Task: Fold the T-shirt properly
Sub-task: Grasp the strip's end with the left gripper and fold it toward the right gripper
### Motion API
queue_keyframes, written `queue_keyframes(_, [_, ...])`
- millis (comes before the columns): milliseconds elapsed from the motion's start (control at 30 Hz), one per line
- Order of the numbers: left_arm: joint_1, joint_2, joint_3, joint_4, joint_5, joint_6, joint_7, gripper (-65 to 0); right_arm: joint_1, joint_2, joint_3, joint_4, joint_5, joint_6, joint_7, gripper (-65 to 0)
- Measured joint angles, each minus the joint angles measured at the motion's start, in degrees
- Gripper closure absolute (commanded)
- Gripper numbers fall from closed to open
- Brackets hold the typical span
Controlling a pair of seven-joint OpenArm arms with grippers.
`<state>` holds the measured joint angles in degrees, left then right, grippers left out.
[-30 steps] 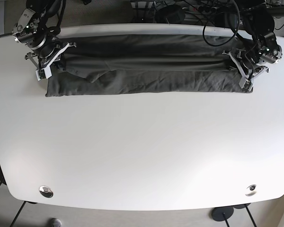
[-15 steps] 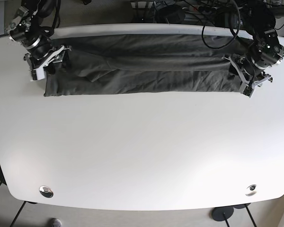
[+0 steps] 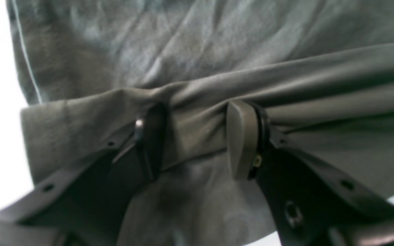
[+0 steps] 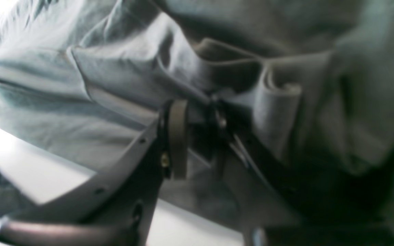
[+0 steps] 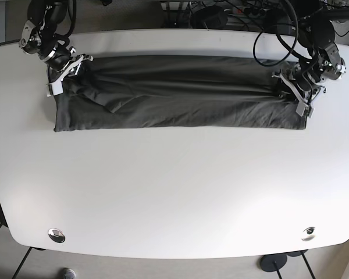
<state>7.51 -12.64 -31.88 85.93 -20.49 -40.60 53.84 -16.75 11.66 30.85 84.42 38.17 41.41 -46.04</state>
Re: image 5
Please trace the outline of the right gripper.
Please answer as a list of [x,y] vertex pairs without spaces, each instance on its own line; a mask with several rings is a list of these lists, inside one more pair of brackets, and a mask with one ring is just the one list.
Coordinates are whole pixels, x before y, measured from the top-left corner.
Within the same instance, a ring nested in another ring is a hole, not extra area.
[[81,65],[85,61],[92,62],[94,58],[91,55],[75,55],[76,49],[69,47],[70,34],[59,35],[52,34],[49,38],[45,36],[45,27],[43,22],[36,25],[33,22],[26,22],[22,31],[19,47],[26,54],[38,55],[49,69],[59,73],[59,77],[51,85],[61,84],[67,76],[78,75]]

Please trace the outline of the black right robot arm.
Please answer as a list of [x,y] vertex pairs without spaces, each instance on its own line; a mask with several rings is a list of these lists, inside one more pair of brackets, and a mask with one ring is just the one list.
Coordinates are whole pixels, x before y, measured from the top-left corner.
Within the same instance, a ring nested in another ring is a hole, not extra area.
[[78,75],[91,55],[75,55],[69,37],[76,25],[76,1],[31,1],[19,47],[29,55],[36,54],[47,65],[51,95],[63,92],[63,80]]

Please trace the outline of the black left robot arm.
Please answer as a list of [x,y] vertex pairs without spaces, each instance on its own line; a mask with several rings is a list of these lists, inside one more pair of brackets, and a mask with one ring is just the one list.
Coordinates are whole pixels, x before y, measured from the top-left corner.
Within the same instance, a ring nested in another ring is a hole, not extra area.
[[278,1],[266,8],[261,32],[274,34],[287,54],[270,64],[255,61],[263,67],[274,67],[289,56],[297,58],[298,63],[274,76],[296,97],[297,108],[309,111],[312,102],[326,91],[324,82],[338,80],[346,73],[346,63],[335,43],[334,27],[325,18],[325,6],[319,1]]

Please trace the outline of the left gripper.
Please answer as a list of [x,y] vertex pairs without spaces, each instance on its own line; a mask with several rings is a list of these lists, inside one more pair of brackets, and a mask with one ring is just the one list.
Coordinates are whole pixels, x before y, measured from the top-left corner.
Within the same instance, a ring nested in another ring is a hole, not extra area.
[[275,93],[290,102],[297,99],[310,105],[321,91],[326,91],[327,80],[338,80],[346,73],[346,63],[339,54],[335,43],[326,48],[310,48],[310,59],[296,51],[292,54],[299,58],[293,66],[285,66],[273,77],[278,78]]

